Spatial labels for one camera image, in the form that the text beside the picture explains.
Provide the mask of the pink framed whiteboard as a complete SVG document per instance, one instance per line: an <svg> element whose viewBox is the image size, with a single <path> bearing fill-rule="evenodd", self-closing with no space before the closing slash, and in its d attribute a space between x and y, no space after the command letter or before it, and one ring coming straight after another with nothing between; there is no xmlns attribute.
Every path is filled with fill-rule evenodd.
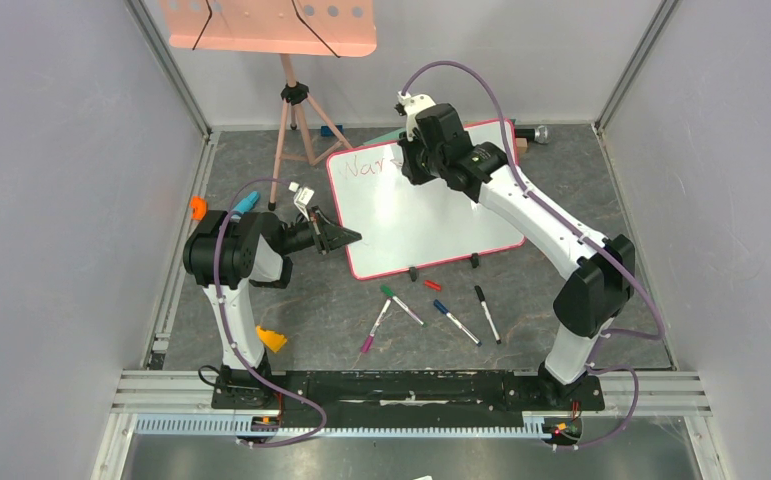
<svg viewBox="0 0 771 480"><path fill-rule="evenodd" d="M352 276L369 280L522 245L525 237L436 179L411 184L394 141L331 155L327 176L338 222L361 234L346 251Z"/></svg>

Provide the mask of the red marker cap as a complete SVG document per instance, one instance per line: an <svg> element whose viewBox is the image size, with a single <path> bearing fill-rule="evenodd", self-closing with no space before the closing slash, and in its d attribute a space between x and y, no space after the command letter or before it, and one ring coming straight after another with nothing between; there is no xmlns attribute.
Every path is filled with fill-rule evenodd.
<svg viewBox="0 0 771 480"><path fill-rule="evenodd" d="M441 291L442 291L442 286L441 286L440 284L438 284L438 283L434 282L434 281L431 281L431 280L425 280L425 281L423 282L423 284L424 284L426 287L428 287L428 288L430 288L430 289L432 289L432 290L434 290L434 291L436 291L436 292L441 292Z"/></svg>

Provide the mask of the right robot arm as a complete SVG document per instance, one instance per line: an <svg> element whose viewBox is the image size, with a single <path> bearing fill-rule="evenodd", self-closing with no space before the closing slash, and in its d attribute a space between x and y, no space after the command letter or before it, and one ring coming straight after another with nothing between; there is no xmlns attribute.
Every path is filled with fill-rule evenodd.
<svg viewBox="0 0 771 480"><path fill-rule="evenodd" d="M537 373L540 399L563 408L583 389L600 334L630 300L635 248L580 223L531 183L512 157L506 136L477 143L456 109L427 95L406 96L395 109L405 119L399 136L401 171L413 185L441 180L490 210L531 241L565 283L553 310L560 322Z"/></svg>

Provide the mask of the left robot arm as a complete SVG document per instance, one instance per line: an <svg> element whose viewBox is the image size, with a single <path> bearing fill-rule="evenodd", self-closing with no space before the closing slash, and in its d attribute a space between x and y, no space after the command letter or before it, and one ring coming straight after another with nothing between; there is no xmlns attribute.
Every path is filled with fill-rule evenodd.
<svg viewBox="0 0 771 480"><path fill-rule="evenodd" d="M284 289L290 283L292 253L313 248L321 254L363 239L331 220L317 206L281 220L273 212L209 210L183 250L187 274L208 297L222 342L222 363L210 383L214 402L263 407L275 394L266 347L254 319L250 290Z"/></svg>

